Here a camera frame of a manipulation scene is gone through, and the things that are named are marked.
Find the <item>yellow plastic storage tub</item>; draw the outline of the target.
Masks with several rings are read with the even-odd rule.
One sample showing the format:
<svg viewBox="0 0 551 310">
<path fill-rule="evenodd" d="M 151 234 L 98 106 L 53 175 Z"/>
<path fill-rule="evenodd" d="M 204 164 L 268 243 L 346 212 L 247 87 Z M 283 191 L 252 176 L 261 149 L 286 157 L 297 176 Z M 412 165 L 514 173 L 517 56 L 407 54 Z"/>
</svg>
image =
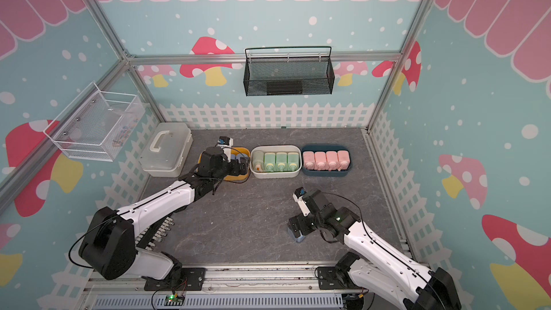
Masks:
<svg viewBox="0 0 551 310">
<path fill-rule="evenodd" d="M 244 150 L 211 146 L 201 153 L 197 174 L 209 181 L 244 182 L 249 164 L 250 157 Z"/>
</svg>

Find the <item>blue sharpener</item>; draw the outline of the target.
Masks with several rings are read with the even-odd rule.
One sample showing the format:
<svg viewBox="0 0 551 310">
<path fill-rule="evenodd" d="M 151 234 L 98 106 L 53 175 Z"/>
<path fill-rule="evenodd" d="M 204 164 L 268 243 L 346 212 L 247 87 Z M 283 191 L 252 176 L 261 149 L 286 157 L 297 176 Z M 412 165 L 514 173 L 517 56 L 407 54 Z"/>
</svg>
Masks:
<svg viewBox="0 0 551 310">
<path fill-rule="evenodd" d="M 291 232 L 291 237 L 297 242 L 297 243 L 300 243 L 304 240 L 305 236 L 302 235 L 301 233 L 297 233 L 297 232 Z"/>
</svg>

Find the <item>pale green round sharpener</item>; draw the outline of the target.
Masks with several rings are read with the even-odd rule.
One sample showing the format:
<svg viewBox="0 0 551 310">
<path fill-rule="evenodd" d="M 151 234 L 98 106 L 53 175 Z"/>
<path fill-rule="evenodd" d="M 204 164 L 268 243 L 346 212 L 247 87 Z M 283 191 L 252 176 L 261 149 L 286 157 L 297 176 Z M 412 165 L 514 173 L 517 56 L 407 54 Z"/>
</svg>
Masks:
<svg viewBox="0 0 551 310">
<path fill-rule="evenodd" d="M 264 152 L 261 150 L 255 150 L 252 153 L 252 167 L 255 172 L 264 171 Z"/>
</svg>

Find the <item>white plastic storage tub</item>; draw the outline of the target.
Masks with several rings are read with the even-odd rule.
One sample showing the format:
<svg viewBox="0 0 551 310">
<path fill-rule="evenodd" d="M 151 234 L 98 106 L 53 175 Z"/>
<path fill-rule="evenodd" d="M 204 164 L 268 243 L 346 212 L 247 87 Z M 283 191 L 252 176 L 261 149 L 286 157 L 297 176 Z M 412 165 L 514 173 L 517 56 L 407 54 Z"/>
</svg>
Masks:
<svg viewBox="0 0 551 310">
<path fill-rule="evenodd" d="M 277 172 L 277 169 L 275 168 L 274 172 L 255 172 L 252 167 L 252 153 L 255 150 L 261 150 L 264 153 L 266 152 L 298 152 L 300 154 L 300 169 L 295 172 L 289 172 L 288 170 L 286 172 Z M 250 170 L 252 175 L 254 175 L 258 179 L 282 179 L 282 178 L 293 178 L 298 176 L 300 170 L 302 168 L 302 156 L 300 149 L 297 146 L 294 145 L 274 145 L 274 146 L 257 146 L 251 151 L 251 164 L 250 164 Z"/>
</svg>

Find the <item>dark teal storage tub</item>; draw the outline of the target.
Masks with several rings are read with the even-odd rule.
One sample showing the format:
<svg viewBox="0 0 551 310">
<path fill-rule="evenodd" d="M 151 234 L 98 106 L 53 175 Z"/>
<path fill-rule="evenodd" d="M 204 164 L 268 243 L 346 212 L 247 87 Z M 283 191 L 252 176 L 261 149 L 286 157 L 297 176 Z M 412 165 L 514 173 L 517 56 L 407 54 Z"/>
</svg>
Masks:
<svg viewBox="0 0 551 310">
<path fill-rule="evenodd" d="M 336 151 L 336 152 L 338 152 L 339 150 L 349 151 L 346 147 L 344 147 L 342 145 L 338 145 L 338 144 L 307 144 L 306 146 L 304 146 L 301 149 L 301 156 L 302 156 L 302 168 L 301 168 L 301 170 L 302 170 L 302 172 L 306 176 L 310 176 L 310 177 L 344 177 L 344 176 L 346 176 L 349 173 L 349 171 L 352 169 L 352 161 L 350 163 L 349 169 L 346 170 L 346 171 L 338 171 L 338 170 L 334 170 L 334 171 L 328 171 L 328 170 L 316 171 L 316 170 L 307 170 L 307 169 L 304 168 L 303 152 L 305 152 L 305 151 L 312 151 L 312 152 Z"/>
</svg>

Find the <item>pink sharpener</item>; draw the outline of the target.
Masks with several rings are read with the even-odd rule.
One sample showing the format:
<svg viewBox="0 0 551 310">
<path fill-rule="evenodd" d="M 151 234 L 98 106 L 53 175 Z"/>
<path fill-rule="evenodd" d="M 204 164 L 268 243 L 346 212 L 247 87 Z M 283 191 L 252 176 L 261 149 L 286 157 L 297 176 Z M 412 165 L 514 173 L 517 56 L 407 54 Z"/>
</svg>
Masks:
<svg viewBox="0 0 551 310">
<path fill-rule="evenodd" d="M 340 163 L 339 163 L 338 153 L 336 151 L 326 152 L 326 158 L 327 158 L 328 171 L 334 171 L 339 168 Z"/>
<path fill-rule="evenodd" d="M 325 171 L 328 169 L 326 152 L 314 152 L 315 170 Z"/>
<path fill-rule="evenodd" d="M 350 159 L 350 153 L 347 150 L 339 150 L 337 152 L 337 158 L 338 158 L 338 171 L 346 171 L 350 167 L 351 159 Z"/>
<path fill-rule="evenodd" d="M 303 162 L 304 162 L 305 169 L 315 170 L 316 168 L 315 153 L 312 151 L 303 152 Z"/>
</svg>

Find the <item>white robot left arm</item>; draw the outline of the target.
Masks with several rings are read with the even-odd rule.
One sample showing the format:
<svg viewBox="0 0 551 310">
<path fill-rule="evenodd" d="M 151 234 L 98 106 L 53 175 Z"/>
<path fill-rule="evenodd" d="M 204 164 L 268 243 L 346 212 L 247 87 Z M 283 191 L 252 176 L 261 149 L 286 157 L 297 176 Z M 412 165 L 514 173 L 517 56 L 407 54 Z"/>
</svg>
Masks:
<svg viewBox="0 0 551 310">
<path fill-rule="evenodd" d="M 99 209 L 81 238 L 78 255 L 106 280 L 125 274 L 179 286 L 185 281 L 182 264 L 167 253 L 139 248 L 136 238 L 151 225 L 215 193 L 226 177 L 246 175 L 249 156 L 231 156 L 230 147 L 211 146 L 188 173 L 152 196 L 113 210 Z"/>
</svg>

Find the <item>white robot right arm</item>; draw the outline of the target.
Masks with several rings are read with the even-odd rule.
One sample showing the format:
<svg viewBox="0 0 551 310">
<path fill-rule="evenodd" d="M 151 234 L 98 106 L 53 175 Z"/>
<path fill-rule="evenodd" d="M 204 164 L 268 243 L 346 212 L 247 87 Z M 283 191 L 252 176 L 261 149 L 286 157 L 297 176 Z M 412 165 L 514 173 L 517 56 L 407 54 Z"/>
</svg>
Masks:
<svg viewBox="0 0 551 310">
<path fill-rule="evenodd" d="M 318 232 L 325 242 L 349 248 L 334 267 L 337 285 L 371 291 L 399 309 L 461 308 L 447 271 L 407 257 L 369 228 L 360 209 L 335 208 L 327 197 L 318 189 L 296 189 L 301 214 L 288 220 L 288 232 L 298 243 Z"/>
</svg>

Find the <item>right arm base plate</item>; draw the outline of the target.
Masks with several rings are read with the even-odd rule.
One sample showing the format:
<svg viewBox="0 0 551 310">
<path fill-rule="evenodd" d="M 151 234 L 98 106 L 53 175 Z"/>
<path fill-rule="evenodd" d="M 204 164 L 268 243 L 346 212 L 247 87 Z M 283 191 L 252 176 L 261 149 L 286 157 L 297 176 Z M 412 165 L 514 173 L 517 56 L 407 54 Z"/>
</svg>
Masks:
<svg viewBox="0 0 551 310">
<path fill-rule="evenodd" d="M 347 289 L 347 274 L 336 266 L 316 267 L 314 275 L 321 290 Z"/>
</svg>

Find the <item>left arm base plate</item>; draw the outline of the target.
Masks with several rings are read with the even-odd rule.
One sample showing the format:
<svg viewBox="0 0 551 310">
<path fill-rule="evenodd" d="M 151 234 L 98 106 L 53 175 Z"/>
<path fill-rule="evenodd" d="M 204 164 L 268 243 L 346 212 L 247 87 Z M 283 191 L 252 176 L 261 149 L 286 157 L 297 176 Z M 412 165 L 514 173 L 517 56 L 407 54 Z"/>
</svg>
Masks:
<svg viewBox="0 0 551 310">
<path fill-rule="evenodd" d="M 144 277 L 145 291 L 201 291 L 206 268 L 177 268 L 162 280 Z"/>
</svg>

